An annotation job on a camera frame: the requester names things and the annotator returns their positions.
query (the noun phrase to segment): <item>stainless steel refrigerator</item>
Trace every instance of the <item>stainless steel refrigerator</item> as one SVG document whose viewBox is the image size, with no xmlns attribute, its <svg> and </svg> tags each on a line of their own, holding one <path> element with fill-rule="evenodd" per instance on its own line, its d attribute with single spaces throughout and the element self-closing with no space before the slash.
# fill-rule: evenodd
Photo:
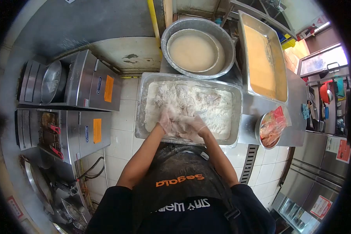
<svg viewBox="0 0 351 234">
<path fill-rule="evenodd" d="M 314 233 L 341 191 L 349 159 L 346 138 L 307 132 L 272 207 L 299 233 Z"/>
</svg>

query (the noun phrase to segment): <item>hand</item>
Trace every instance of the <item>hand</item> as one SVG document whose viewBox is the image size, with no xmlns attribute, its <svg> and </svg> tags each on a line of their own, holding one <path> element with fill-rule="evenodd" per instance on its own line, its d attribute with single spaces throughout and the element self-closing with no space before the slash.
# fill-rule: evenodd
<svg viewBox="0 0 351 234">
<path fill-rule="evenodd" d="M 205 137 L 208 133 L 210 133 L 207 125 L 199 115 L 195 116 L 194 118 L 188 118 L 186 123 L 192 126 L 200 137 Z"/>
<path fill-rule="evenodd" d="M 172 121 L 174 117 L 174 108 L 171 105 L 164 105 L 161 109 L 159 124 L 167 134 L 172 130 Z"/>
</svg>

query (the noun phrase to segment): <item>pipe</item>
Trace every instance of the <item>pipe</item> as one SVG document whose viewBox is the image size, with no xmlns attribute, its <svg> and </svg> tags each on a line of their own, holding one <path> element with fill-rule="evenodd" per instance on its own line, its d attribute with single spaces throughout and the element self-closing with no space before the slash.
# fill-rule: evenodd
<svg viewBox="0 0 351 234">
<path fill-rule="evenodd" d="M 161 44 L 160 44 L 160 33 L 159 33 L 159 26 L 157 25 L 157 18 L 156 18 L 156 12 L 154 10 L 154 4 L 153 0 L 147 0 L 148 4 L 148 9 L 150 10 L 150 16 L 151 16 L 151 21 L 152 21 L 152 26 L 153 26 L 153 31 L 154 31 L 154 37 L 156 38 L 156 43 L 159 46 L 159 54 L 160 58 L 162 58 L 162 51 L 161 51 Z"/>
<path fill-rule="evenodd" d="M 107 188 L 109 188 L 109 180 L 108 180 L 108 173 L 107 173 L 107 157 L 105 155 L 105 147 L 103 148 L 103 157 L 104 157 L 104 168 L 105 168 L 105 179 L 107 180 Z"/>
</svg>

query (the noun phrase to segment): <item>red plastic bag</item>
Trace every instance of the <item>red plastic bag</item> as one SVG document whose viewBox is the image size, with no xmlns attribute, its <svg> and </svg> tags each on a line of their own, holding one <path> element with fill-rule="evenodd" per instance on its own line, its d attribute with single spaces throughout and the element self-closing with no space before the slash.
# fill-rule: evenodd
<svg viewBox="0 0 351 234">
<path fill-rule="evenodd" d="M 287 126 L 286 118 L 281 106 L 269 112 L 260 124 L 260 139 L 265 147 L 274 145 Z"/>
</svg>

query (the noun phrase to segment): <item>white tile floor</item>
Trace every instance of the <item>white tile floor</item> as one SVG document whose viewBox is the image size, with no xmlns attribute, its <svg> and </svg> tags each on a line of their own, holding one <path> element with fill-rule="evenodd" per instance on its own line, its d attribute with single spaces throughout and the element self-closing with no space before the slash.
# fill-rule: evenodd
<svg viewBox="0 0 351 234">
<path fill-rule="evenodd" d="M 120 111 L 114 112 L 112 115 L 111 145 L 107 148 L 106 170 L 109 186 L 116 185 L 126 163 L 144 141 L 134 136 L 140 79 L 124 79 L 122 83 Z M 233 149 L 222 148 L 237 172 L 238 179 L 240 179 L 243 171 L 247 148 L 247 144 L 238 144 Z M 252 187 L 254 193 L 266 208 L 271 205 L 275 194 L 279 190 L 278 182 L 287 160 L 288 150 L 288 147 L 275 147 L 271 150 L 265 150 L 260 146 L 257 151 L 248 185 Z M 102 155 L 103 151 L 100 150 L 84 157 L 82 159 L 84 169 L 90 168 Z M 99 172 L 102 166 L 103 161 L 99 162 L 91 174 Z M 87 181 L 87 186 L 91 199 L 100 202 L 107 189 L 105 172 L 99 177 Z"/>
</svg>

